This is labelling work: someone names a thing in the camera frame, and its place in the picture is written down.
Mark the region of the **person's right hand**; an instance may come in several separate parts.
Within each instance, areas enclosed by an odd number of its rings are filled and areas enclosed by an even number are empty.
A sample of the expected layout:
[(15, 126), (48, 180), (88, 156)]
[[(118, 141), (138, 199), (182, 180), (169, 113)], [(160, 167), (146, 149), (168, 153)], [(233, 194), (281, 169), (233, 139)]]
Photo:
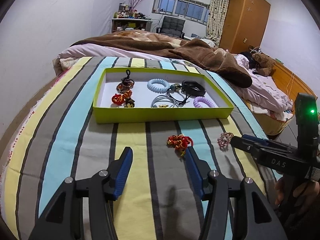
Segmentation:
[[(275, 204), (279, 205), (285, 198), (285, 186), (289, 183), (289, 178), (282, 176), (275, 184), (274, 189), (276, 190), (277, 196)], [(303, 197), (303, 209), (306, 209), (310, 206), (319, 195), (319, 182), (311, 181), (308, 183), (303, 183), (299, 185), (293, 193), (293, 197)]]

